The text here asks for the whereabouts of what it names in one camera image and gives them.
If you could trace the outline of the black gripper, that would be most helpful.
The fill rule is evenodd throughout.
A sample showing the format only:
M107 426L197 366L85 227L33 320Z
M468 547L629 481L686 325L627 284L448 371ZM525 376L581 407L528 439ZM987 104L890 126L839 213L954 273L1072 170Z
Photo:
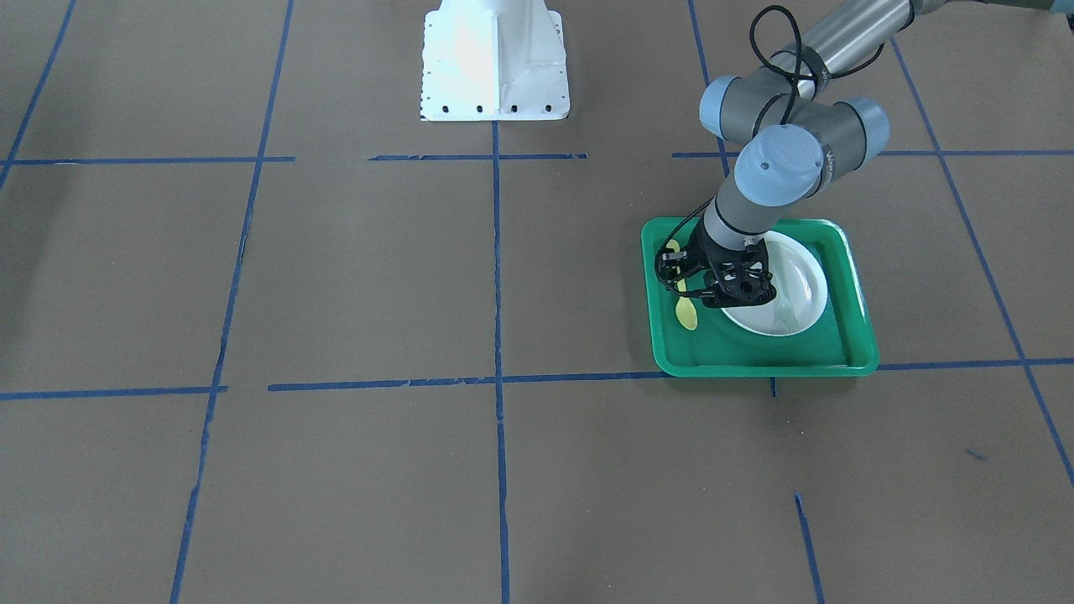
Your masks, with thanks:
M763 238L748 238L744 248L730 249L696 226L686 244L686 277L701 275L701 287L687 293L706 307L755 307L777 298L769 251Z

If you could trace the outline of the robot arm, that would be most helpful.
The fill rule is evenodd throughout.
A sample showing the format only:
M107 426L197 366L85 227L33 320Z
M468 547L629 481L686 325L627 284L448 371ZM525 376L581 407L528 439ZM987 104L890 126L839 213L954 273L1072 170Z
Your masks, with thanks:
M890 121L868 98L821 103L834 81L862 71L889 40L940 1L844 1L802 29L789 8L767 5L753 24L779 14L790 42L766 54L749 32L759 67L748 76L710 81L698 114L706 130L740 146L732 172L703 207L678 261L688 291L711 310L755 307L777 298L767 234L794 205L821 195L889 144Z

